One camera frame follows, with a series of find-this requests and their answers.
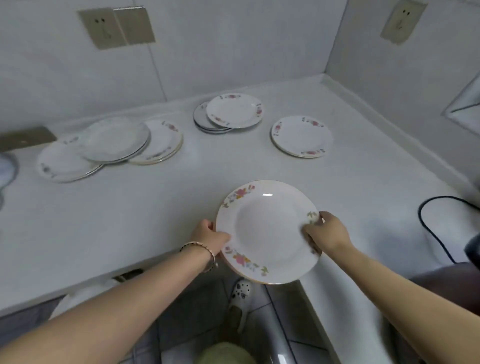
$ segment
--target braided bracelet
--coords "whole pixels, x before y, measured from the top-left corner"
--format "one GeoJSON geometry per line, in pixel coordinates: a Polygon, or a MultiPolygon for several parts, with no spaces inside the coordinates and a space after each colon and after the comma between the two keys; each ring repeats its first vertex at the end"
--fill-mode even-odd
{"type": "Polygon", "coordinates": [[[213,252],[210,250],[210,248],[208,248],[207,246],[205,246],[203,243],[201,242],[189,242],[189,243],[186,243],[184,244],[181,248],[180,248],[180,251],[183,250],[184,247],[186,247],[187,245],[198,245],[198,246],[201,246],[202,248],[205,248],[206,250],[208,250],[208,252],[210,253],[210,255],[212,256],[213,258],[213,264],[211,265],[210,268],[205,268],[205,270],[203,271],[203,273],[207,273],[209,271],[211,271],[213,269],[213,267],[218,267],[218,263],[216,262],[215,260],[215,254],[213,254],[213,252]]]}

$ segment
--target person's left arm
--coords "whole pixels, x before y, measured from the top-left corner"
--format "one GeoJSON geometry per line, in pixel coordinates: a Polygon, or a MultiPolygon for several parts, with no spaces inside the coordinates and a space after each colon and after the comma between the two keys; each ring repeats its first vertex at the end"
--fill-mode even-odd
{"type": "MultiPolygon", "coordinates": [[[[214,254],[230,240],[203,220],[192,234],[214,254]]],[[[117,364],[211,258],[198,245],[78,305],[0,350],[8,364],[117,364]]]]}

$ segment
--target forearm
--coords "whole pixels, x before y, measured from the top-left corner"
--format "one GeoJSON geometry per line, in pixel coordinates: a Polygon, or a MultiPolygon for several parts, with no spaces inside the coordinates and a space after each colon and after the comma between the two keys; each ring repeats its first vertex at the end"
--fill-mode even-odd
{"type": "Polygon", "coordinates": [[[478,362],[480,317],[401,277],[353,247],[331,257],[427,362],[478,362]]]}
{"type": "Polygon", "coordinates": [[[0,363],[118,363],[210,259],[189,247],[0,351],[0,363]]]}

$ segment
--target floor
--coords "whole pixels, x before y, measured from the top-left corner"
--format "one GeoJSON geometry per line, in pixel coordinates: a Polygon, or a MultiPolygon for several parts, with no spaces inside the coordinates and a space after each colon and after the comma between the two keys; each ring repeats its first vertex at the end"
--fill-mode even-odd
{"type": "MultiPolygon", "coordinates": [[[[239,277],[233,272],[190,289],[156,320],[122,364],[189,364],[216,342],[239,277]]],[[[242,345],[258,364],[330,364],[332,361],[303,301],[297,282],[255,284],[242,345]]],[[[0,347],[48,320],[60,299],[0,318],[0,347]]]]}

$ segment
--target white countertop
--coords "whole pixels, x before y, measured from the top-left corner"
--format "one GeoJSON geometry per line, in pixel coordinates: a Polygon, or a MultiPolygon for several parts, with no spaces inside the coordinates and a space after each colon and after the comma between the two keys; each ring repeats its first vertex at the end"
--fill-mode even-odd
{"type": "MultiPolygon", "coordinates": [[[[354,244],[407,277],[447,260],[416,217],[428,197],[456,194],[326,86],[321,76],[243,89],[265,105],[256,127],[208,135],[192,122],[196,98],[158,105],[184,133],[173,158],[117,165],[85,180],[55,184],[37,176],[41,147],[15,152],[16,181],[0,211],[0,314],[66,292],[90,279],[177,249],[195,223],[214,219],[235,187],[259,179],[289,183],[347,226],[354,244]],[[270,141],[280,117],[311,115],[332,131],[329,155],[301,159],[270,141]]],[[[425,220],[458,259],[477,229],[459,204],[434,202],[425,220]]],[[[380,314],[327,256],[300,280],[340,361],[389,363],[380,314]]]]}

